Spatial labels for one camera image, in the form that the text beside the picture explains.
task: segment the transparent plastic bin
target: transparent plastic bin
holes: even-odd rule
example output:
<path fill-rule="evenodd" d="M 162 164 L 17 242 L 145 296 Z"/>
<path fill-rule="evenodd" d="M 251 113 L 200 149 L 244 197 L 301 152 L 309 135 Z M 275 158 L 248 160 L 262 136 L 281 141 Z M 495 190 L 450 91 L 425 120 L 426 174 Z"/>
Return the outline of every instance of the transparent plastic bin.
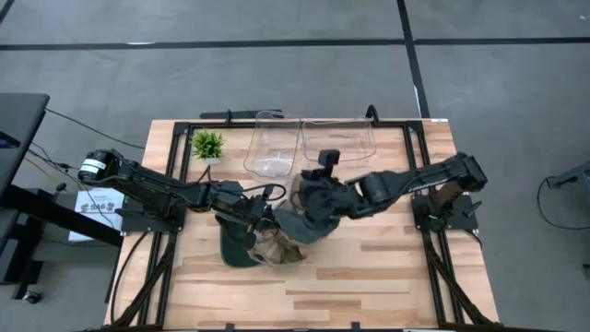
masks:
<path fill-rule="evenodd" d="M 259 112 L 243 167 L 258 181 L 287 178 L 295 163 L 300 132 L 301 119 L 298 117 L 280 112 Z"/>
<path fill-rule="evenodd" d="M 338 149 L 340 160 L 337 167 L 363 167 L 377 151 L 371 119 L 365 117 L 328 122 L 306 121 L 302 128 L 303 150 L 308 164 L 317 163 L 321 150 Z"/>

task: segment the cable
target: cable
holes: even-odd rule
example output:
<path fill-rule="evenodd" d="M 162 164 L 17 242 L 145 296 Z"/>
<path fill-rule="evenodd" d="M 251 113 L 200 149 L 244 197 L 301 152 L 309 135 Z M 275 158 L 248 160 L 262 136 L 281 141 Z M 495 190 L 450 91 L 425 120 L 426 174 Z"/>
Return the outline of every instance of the cable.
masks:
<path fill-rule="evenodd" d="M 561 225 L 556 225 L 553 222 L 549 221 L 549 219 L 547 219 L 547 217 L 545 216 L 545 213 L 543 213 L 543 208 L 541 208 L 541 189 L 543 188 L 543 184 L 547 183 L 547 187 L 549 187 L 549 179 L 554 179 L 555 176 L 548 176 L 545 179 L 543 179 L 543 181 L 541 182 L 541 184 L 538 186 L 538 190 L 537 190 L 537 207 L 538 207 L 538 212 L 541 214 L 541 217 L 543 218 L 543 220 L 545 222 L 547 222 L 547 224 L 555 227 L 555 228 L 559 228 L 562 230 L 567 230 L 567 231 L 584 231 L 584 230 L 590 230 L 590 226 L 588 227 L 567 227 L 567 226 L 561 226 Z"/>
<path fill-rule="evenodd" d="M 77 185 L 77 188 L 80 191 L 85 191 L 86 195 L 88 195 L 88 198 L 90 198 L 90 200 L 92 201 L 92 204 L 94 204 L 94 206 L 96 207 L 96 209 L 99 211 L 100 215 L 109 222 L 109 224 L 111 224 L 111 227 L 113 227 L 114 229 L 116 229 L 116 227 L 114 227 L 114 224 L 112 223 L 112 221 L 110 219 L 107 218 L 107 216 L 105 216 L 102 213 L 102 210 L 100 209 L 100 206 L 98 204 L 96 204 L 96 201 L 94 200 L 94 198 L 92 197 L 92 195 L 90 194 L 89 189 L 86 187 L 85 184 L 79 182 L 75 177 L 73 177 L 72 175 L 70 175 L 69 173 L 67 173 L 67 171 L 63 171 L 62 169 L 60 169 L 60 167 L 58 167 L 58 164 L 56 162 L 54 162 L 49 155 L 47 154 L 47 152 L 45 152 L 45 149 L 42 148 L 41 146 L 35 145 L 36 147 L 40 148 L 41 151 L 43 151 L 43 154 L 47 157 L 47 159 L 41 157 L 39 154 L 37 154 L 35 151 L 33 150 L 29 150 L 29 152 L 34 155 L 35 157 L 40 158 L 41 160 L 45 161 L 47 164 L 51 165 L 56 171 L 60 172 L 61 174 L 67 176 L 68 178 L 70 178 L 72 181 L 74 181 L 74 183 Z"/>
<path fill-rule="evenodd" d="M 37 148 L 39 148 L 39 149 L 41 150 L 41 152 L 43 153 L 43 155 L 45 155 L 45 158 L 46 158 L 47 160 L 49 160 L 51 163 L 55 164 L 56 166 L 59 166 L 59 167 L 61 167 L 61 168 L 63 168 L 63 169 L 79 170 L 79 168 L 78 168 L 78 167 L 72 167 L 72 166 L 70 166 L 70 165 L 66 164 L 65 162 L 55 162 L 55 161 L 53 161 L 53 160 L 52 160 L 52 159 L 49 157 L 49 154 L 47 154 L 47 151 L 45 151 L 45 149 L 44 149 L 42 146 L 40 146 L 39 144 L 37 144 L 37 143 L 35 143 L 35 142 L 30 142 L 30 144 L 31 144 L 31 145 L 33 145 L 34 147 L 37 147 Z M 29 151 L 30 151 L 30 152 L 32 152 L 32 153 L 34 153 L 34 154 L 36 154 L 36 155 L 37 155 L 37 157 L 39 157 L 39 158 L 42 158 L 42 157 L 41 157 L 41 156 L 39 156 L 39 154 L 37 154 L 35 151 L 33 151 L 33 150 L 31 150 L 31 149 L 29 149 Z"/>
<path fill-rule="evenodd" d="M 112 149 L 112 150 L 111 150 L 111 153 L 112 153 L 112 154 L 113 154 L 115 157 L 117 157 L 117 159 L 118 159 L 118 160 L 120 160 L 120 161 L 121 161 L 122 163 L 124 163 L 124 164 L 125 164 L 127 167 L 129 167 L 129 169 L 131 170 L 131 172 L 134 172 L 134 173 L 141 174 L 141 176 L 142 176 L 142 177 L 145 177 L 145 178 L 147 178 L 147 179 L 150 179 L 150 180 L 152 180 L 152 181 L 155 181 L 155 182 L 158 182 L 158 183 L 161 183 L 161 184 L 166 184 L 166 185 L 168 185 L 168 186 L 177 187 L 177 188 L 189 188 L 189 187 L 196 186 L 196 185 L 198 185 L 198 184 L 199 184 L 199 182 L 198 182 L 198 181 L 197 181 L 197 182 L 188 183 L 188 184 L 182 184 L 182 183 L 180 183 L 180 184 L 172 184 L 172 183 L 170 183 L 170 182 L 168 182 L 168 181 L 164 181 L 164 180 L 161 180 L 161 179 L 159 179 L 159 178 L 156 178 L 156 177 L 153 177 L 153 176 L 150 176 L 150 175 L 147 175 L 147 174 L 144 174 L 144 173 L 141 173 L 141 172 L 139 172 L 138 170 L 136 170 L 135 166 L 131 165 L 131 164 L 129 163 L 129 161 L 127 161 L 127 160 L 124 158 L 124 156 L 123 156 L 121 153 L 119 153 L 119 151 Z M 210 172 L 210 168 L 209 168 L 209 167 L 207 167 L 207 169 L 205 169 L 205 172 L 204 172 L 204 173 L 209 173 L 209 172 Z"/>
<path fill-rule="evenodd" d="M 473 237 L 474 239 L 476 239 L 476 241 L 479 243 L 479 247 L 481 249 L 483 249 L 483 244 L 481 243 L 481 239 L 479 239 L 479 236 L 477 236 L 474 233 L 474 230 L 465 230 L 467 232 L 467 234 L 471 235 L 471 237 Z"/>
<path fill-rule="evenodd" d="M 64 119 L 67 119 L 67 120 L 69 120 L 69 121 L 71 121 L 71 122 L 73 122 L 73 123 L 76 123 L 76 124 L 78 124 L 78 125 L 81 125 L 81 126 L 83 126 L 83 127 L 87 128 L 87 129 L 89 129 L 89 130 L 91 130 L 91 131 L 93 131 L 93 132 L 95 132 L 95 133 L 97 133 L 97 134 L 99 134 L 99 135 L 105 136 L 105 137 L 107 137 L 107 138 L 109 138 L 109 139 L 112 139 L 112 140 L 113 140 L 113 141 L 115 141 L 115 142 L 119 142 L 119 143 L 121 143 L 121 144 L 124 144 L 124 145 L 126 145 L 126 146 L 128 146 L 128 147 L 131 147 L 131 148 L 139 148 L 139 149 L 146 149 L 146 147 L 141 147 L 141 146 L 138 146 L 138 145 L 135 145 L 135 144 L 127 143 L 127 142 L 125 142 L 125 141 L 122 141 L 121 139 L 115 138 L 115 137 L 113 137 L 113 136 L 106 135 L 106 134 L 104 134 L 104 133 L 102 133 L 102 132 L 100 132 L 100 131 L 98 131 L 98 130 L 96 130 L 96 129 L 92 128 L 92 127 L 91 127 L 91 126 L 89 126 L 89 125 L 82 124 L 82 123 L 81 123 L 81 122 L 79 122 L 78 120 L 72 119 L 71 117 L 69 117 L 69 116 L 67 116 L 67 115 L 63 115 L 63 114 L 61 114 L 61 113 L 58 113 L 58 112 L 56 112 L 56 111 L 52 111 L 52 110 L 50 110 L 50 109 L 48 109 L 48 108 L 46 108 L 46 109 L 45 109 L 45 111 L 47 111 L 47 112 L 49 112 L 49 113 L 53 113 L 53 114 L 55 114 L 55 115 L 57 115 L 57 116 L 61 116 L 61 117 L 63 117 Z"/>
<path fill-rule="evenodd" d="M 133 255 L 133 252 L 137 249 L 137 247 L 139 246 L 139 244 L 144 240 L 144 238 L 146 237 L 146 235 L 148 235 L 148 232 L 147 231 L 145 231 L 143 234 L 141 234 L 141 236 L 139 237 L 139 239 L 137 239 L 137 241 L 133 245 L 133 247 L 131 247 L 131 250 L 129 251 L 129 255 L 127 255 L 127 258 L 125 259 L 125 261 L 123 262 L 123 265 L 121 266 L 121 270 L 117 274 L 117 279 L 115 280 L 114 286 L 112 288 L 111 324 L 114 322 L 114 304 L 115 304 L 115 298 L 117 297 L 117 290 L 119 289 L 119 281 L 121 281 L 121 275 L 123 275 L 123 271 L 125 270 L 125 267 L 129 263 L 129 259 Z"/>
<path fill-rule="evenodd" d="M 209 182 L 211 182 L 211 165 L 206 166 L 205 171 L 203 172 L 203 174 L 201 174 L 201 176 L 198 178 L 198 180 L 196 180 L 196 182 L 200 183 L 201 180 L 203 180 L 203 178 L 205 177 L 205 174 L 207 174 Z"/>
<path fill-rule="evenodd" d="M 45 176 L 47 176 L 49 178 L 49 180 L 51 180 L 53 183 L 55 184 L 60 184 L 59 181 L 57 181 L 57 179 L 55 179 L 54 177 L 52 177 L 48 172 L 46 172 L 41 166 L 37 165 L 35 162 L 31 161 L 29 158 L 25 157 L 25 161 L 28 162 L 31 166 L 33 166 L 34 168 L 36 168 L 39 172 L 43 173 Z"/>
<path fill-rule="evenodd" d="M 283 190 L 283 193 L 280 196 L 278 196 L 278 197 L 266 199 L 265 200 L 266 202 L 278 201 L 279 199 L 283 198 L 287 194 L 287 188 L 285 188 L 285 186 L 282 185 L 282 184 L 261 184 L 261 185 L 257 185 L 257 186 L 254 186 L 254 187 L 243 189 L 243 190 L 241 190 L 241 192 L 240 191 L 236 191 L 236 190 L 219 190 L 219 191 L 220 192 L 223 192 L 223 193 L 228 193 L 228 194 L 238 194 L 238 193 L 241 193 L 242 196 L 245 196 L 243 193 L 247 193 L 249 191 L 253 191 L 253 190 L 257 190 L 257 189 L 263 189 L 263 188 L 266 189 L 268 187 L 280 188 L 280 189 Z"/>

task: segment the white label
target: white label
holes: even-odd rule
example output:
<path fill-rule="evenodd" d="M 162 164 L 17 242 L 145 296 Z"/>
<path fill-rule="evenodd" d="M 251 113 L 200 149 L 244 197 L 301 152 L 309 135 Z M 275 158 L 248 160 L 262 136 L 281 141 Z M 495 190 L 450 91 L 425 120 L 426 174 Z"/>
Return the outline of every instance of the white label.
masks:
<path fill-rule="evenodd" d="M 86 172 L 93 172 L 93 173 L 98 173 L 99 169 L 98 167 L 94 167 L 94 166 L 90 166 L 90 165 L 82 165 L 82 167 L 80 167 L 80 171 L 86 171 Z"/>
<path fill-rule="evenodd" d="M 100 162 L 98 160 L 84 160 L 84 161 L 82 161 L 82 165 L 90 165 L 90 166 L 98 167 L 101 170 L 104 170 L 105 167 L 107 167 L 107 164 L 105 164 L 104 162 Z"/>

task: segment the wooden table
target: wooden table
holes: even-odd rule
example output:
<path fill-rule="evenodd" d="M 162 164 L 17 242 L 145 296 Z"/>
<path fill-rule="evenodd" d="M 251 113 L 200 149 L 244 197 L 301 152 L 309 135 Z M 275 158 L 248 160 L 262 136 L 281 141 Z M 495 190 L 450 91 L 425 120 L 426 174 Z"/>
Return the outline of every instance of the wooden table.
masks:
<path fill-rule="evenodd" d="M 173 124 L 169 120 L 152 122 L 144 166 L 165 172 Z M 455 154 L 448 123 L 424 120 L 424 128 L 431 162 Z M 242 167 L 253 129 L 215 131 L 223 133 L 227 143 L 222 163 L 212 169 L 213 179 L 238 180 L 244 187 L 259 184 Z M 335 173 L 340 179 L 370 170 L 408 169 L 402 131 L 376 128 L 373 133 L 377 153 L 366 167 L 338 168 Z M 420 165 L 418 140 L 413 139 Z M 297 160 L 302 160 L 298 153 Z M 179 148 L 175 177 L 181 157 Z M 191 159 L 188 181 L 196 180 L 205 167 L 202 161 Z M 497 320 L 478 243 L 464 231 L 448 231 L 447 235 L 457 281 L 484 315 Z M 138 237 L 125 238 L 118 268 Z M 123 273 L 115 304 L 117 317 L 144 282 L 151 237 L 139 245 Z M 447 320 L 453 321 L 442 280 L 441 285 Z M 148 322 L 155 321 L 158 295 L 159 285 L 152 293 Z M 176 246 L 165 328 L 222 328 L 226 323 L 238 328 L 346 328 L 353 321 L 367 328 L 436 326 L 422 239 L 414 227 L 408 196 L 372 218 L 343 219 L 307 262 L 285 271 L 225 266 L 213 212 L 187 214 Z"/>

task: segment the gray concrete floor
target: gray concrete floor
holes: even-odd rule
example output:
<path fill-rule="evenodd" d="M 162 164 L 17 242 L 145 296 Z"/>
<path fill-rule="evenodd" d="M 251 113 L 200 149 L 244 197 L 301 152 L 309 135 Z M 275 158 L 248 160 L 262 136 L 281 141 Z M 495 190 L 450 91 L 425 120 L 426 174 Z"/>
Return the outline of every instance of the gray concrete floor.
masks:
<path fill-rule="evenodd" d="M 585 1 L 413 0 L 407 7 L 415 38 L 590 36 Z M 384 0 L 16 0 L 0 43 L 400 38 L 399 22 L 395 1 Z M 588 161 L 590 45 L 421 46 L 418 56 L 431 116 L 450 119 L 457 147 L 476 155 L 490 178 L 477 195 L 478 219 L 501 320 L 585 331 L 590 281 L 581 265 L 590 261 L 590 231 L 543 223 L 535 193 L 544 177 Z M 48 93 L 50 108 L 137 144 L 152 119 L 227 109 L 351 116 L 373 103 L 383 117 L 418 115 L 404 46 L 0 52 L 0 91 Z M 35 141 L 71 164 L 94 148 L 141 159 L 50 114 Z M 28 164 L 15 182 L 54 187 Z M 590 225 L 587 197 L 574 186 L 547 191 L 543 202 L 560 224 Z M 85 260 L 70 253 L 43 270 L 36 288 L 48 295 L 36 306 L 9 301 L 12 290 L 0 288 L 7 330 L 100 325 L 116 253 L 75 251 Z"/>

